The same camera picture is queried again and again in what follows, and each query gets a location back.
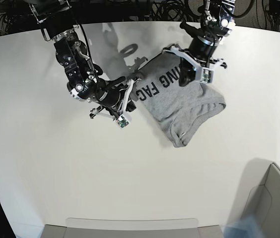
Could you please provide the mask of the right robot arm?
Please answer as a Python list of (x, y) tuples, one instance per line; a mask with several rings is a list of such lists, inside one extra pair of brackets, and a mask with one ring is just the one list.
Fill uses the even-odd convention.
[(74, 17), (67, 0), (34, 0), (29, 2), (37, 24), (46, 42), (53, 41), (57, 62), (68, 78), (70, 95), (81, 102), (95, 102), (97, 108), (90, 111), (90, 118), (110, 118), (124, 128), (132, 121), (130, 112), (136, 109), (131, 92), (138, 76), (121, 76), (106, 81), (103, 70), (91, 56), (88, 41), (81, 41), (75, 28), (81, 27)]

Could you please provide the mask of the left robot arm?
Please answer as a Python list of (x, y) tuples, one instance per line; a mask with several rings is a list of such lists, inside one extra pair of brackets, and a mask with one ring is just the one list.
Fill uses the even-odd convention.
[(192, 37), (189, 47), (183, 49), (178, 44), (172, 44), (164, 48), (163, 52), (180, 58), (181, 87), (193, 81), (212, 83), (215, 70), (218, 67), (227, 68), (224, 59), (215, 59), (212, 55), (235, 26), (234, 10), (233, 0), (206, 0), (202, 6), (200, 28), (186, 22), (180, 24), (180, 28)]

